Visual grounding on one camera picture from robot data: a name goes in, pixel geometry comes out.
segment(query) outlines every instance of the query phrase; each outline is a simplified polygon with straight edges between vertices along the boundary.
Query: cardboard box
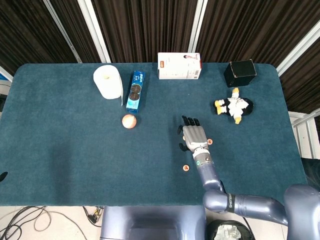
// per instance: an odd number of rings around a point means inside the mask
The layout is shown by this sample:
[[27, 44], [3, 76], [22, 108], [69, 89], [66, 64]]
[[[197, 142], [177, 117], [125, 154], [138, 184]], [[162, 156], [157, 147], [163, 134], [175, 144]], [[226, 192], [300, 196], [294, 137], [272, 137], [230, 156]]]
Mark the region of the cardboard box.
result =
[[224, 79], [229, 88], [246, 86], [257, 75], [252, 59], [231, 61], [224, 71]]
[[159, 79], [198, 79], [201, 69], [199, 53], [158, 52]]
[[141, 97], [142, 86], [146, 73], [143, 71], [134, 71], [128, 101], [126, 102], [126, 111], [131, 114], [137, 114], [139, 110], [139, 101]]

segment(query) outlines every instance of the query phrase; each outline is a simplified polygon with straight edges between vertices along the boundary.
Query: stuffed toy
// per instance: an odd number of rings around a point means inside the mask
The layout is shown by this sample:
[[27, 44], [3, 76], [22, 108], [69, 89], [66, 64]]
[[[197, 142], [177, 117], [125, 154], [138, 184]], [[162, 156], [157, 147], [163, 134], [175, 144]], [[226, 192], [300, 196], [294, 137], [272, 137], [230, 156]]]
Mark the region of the stuffed toy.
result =
[[239, 88], [236, 87], [232, 90], [230, 98], [216, 100], [214, 106], [216, 114], [227, 114], [234, 118], [235, 124], [239, 124], [242, 116], [249, 115], [252, 112], [254, 103], [248, 98], [240, 98]]

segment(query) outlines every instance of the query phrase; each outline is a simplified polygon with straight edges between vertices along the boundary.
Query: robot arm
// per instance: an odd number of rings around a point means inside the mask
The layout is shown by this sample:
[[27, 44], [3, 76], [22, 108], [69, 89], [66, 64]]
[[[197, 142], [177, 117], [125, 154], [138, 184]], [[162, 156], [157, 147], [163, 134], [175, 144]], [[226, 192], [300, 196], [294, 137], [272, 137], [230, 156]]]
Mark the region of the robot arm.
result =
[[185, 126], [179, 126], [178, 134], [183, 131], [186, 145], [180, 143], [179, 146], [183, 151], [193, 152], [193, 159], [206, 191], [203, 197], [204, 207], [213, 212], [231, 212], [242, 217], [288, 226], [288, 240], [320, 239], [319, 192], [306, 185], [290, 186], [284, 194], [285, 207], [271, 197], [226, 193], [210, 155], [204, 129], [197, 119], [185, 116], [182, 118]]

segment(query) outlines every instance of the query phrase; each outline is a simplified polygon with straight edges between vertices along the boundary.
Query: brown curtain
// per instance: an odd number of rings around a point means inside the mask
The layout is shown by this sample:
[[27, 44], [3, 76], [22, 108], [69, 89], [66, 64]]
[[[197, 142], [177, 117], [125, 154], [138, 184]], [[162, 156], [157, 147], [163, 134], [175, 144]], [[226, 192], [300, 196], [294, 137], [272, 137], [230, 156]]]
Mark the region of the brown curtain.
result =
[[208, 0], [196, 51], [277, 67], [319, 19], [319, 0]]
[[320, 39], [280, 76], [289, 111], [309, 114], [320, 108]]
[[197, 0], [93, 0], [112, 62], [187, 52]]
[[42, 0], [0, 1], [0, 66], [10, 74], [25, 63], [76, 63]]
[[78, 1], [50, 0], [50, 2], [82, 62], [100, 63], [101, 60]]

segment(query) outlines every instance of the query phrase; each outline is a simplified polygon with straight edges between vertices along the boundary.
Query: metal frame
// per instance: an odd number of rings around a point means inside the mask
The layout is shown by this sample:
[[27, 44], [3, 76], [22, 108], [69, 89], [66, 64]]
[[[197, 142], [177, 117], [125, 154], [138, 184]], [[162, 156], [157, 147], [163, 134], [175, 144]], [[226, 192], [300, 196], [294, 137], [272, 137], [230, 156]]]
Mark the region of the metal frame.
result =
[[62, 25], [62, 23], [61, 23], [58, 15], [57, 15], [54, 7], [52, 6], [50, 0], [43, 0], [43, 2], [45, 4], [46, 8], [48, 9], [49, 13], [51, 14], [51, 17], [53, 18], [55, 24], [57, 25], [57, 27], [59, 28], [60, 32], [62, 33], [66, 43], [69, 45], [69, 47], [70, 47], [75, 59], [77, 60], [78, 63], [82, 64], [82, 60], [81, 60], [79, 54], [77, 53], [73, 43], [71, 42], [71, 40], [70, 40], [70, 38], [69, 38], [64, 26]]
[[299, 136], [299, 126], [305, 124], [306, 134], [308, 137], [309, 148], [310, 148], [310, 153], [311, 153], [311, 158], [314, 159], [315, 156], [317, 155], [317, 153], [316, 153], [315, 143], [314, 143], [313, 139], [311, 138], [310, 120], [314, 119], [317, 116], [320, 116], [320, 108], [314, 110], [310, 114], [297, 113], [296, 115], [293, 115], [292, 112], [289, 112], [289, 115], [291, 117], [298, 118], [291, 125], [292, 125], [293, 129], [296, 131], [297, 145], [298, 145], [300, 156], [302, 157], [302, 149], [301, 149], [301, 142], [300, 142], [300, 136]]
[[276, 68], [279, 77], [320, 37], [320, 20]]
[[102, 63], [111, 63], [107, 46], [102, 35], [99, 22], [91, 0], [78, 0], [86, 25], [90, 31], [96, 51]]
[[2, 66], [0, 66], [0, 74], [5, 76], [6, 79], [8, 79], [10, 82], [12, 82], [14, 79], [14, 77], [10, 73], [8, 73]]
[[196, 51], [207, 3], [208, 3], [208, 0], [198, 0], [197, 2], [195, 13], [194, 13], [191, 35], [190, 35], [188, 53], [194, 53]]

